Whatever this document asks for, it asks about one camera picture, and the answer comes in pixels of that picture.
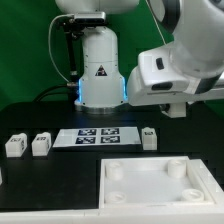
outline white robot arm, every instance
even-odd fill
[[[74,14],[74,23],[83,29],[84,74],[79,79],[77,110],[112,113],[127,103],[125,80],[118,69],[117,36],[103,26],[88,22],[105,20],[106,14],[123,13],[135,8],[139,0],[56,0],[61,11]]]
[[[128,82],[129,103],[224,98],[224,89],[214,88],[224,71],[224,0],[146,1],[174,42],[139,55]]]
[[[134,9],[139,0],[55,0],[65,13],[105,12],[106,14],[124,13]]]

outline warning label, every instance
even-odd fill
[[[107,73],[103,66],[101,65],[100,68],[98,69],[96,76],[107,76]]]

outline small white cube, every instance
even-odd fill
[[[154,128],[142,129],[143,150],[157,150],[157,135]]]
[[[51,148],[51,134],[44,132],[38,134],[32,142],[33,156],[47,156]]]
[[[27,135],[13,135],[5,144],[7,157],[21,157],[27,148]]]

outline black table surface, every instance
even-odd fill
[[[142,145],[51,148],[47,157],[33,157],[36,134],[60,129],[155,128],[157,152]],[[5,143],[26,133],[28,147],[21,158],[7,158]],[[186,118],[171,119],[158,106],[130,107],[112,115],[74,111],[68,102],[17,103],[0,112],[0,212],[95,209],[99,202],[100,164],[106,158],[188,156],[202,159],[224,189],[224,120],[205,104],[188,109]]]

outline green background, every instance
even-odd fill
[[[32,101],[53,85],[64,83],[55,72],[48,54],[48,28],[62,14],[54,0],[0,1],[0,110],[15,102]],[[108,17],[109,27],[119,39],[119,70],[128,78],[140,52],[159,47],[162,40],[144,0],[132,12]],[[162,30],[167,42],[172,36]],[[82,74],[81,42],[74,43],[79,74]],[[66,43],[62,30],[53,31],[53,55],[69,78]],[[209,103],[220,115],[223,101]]]

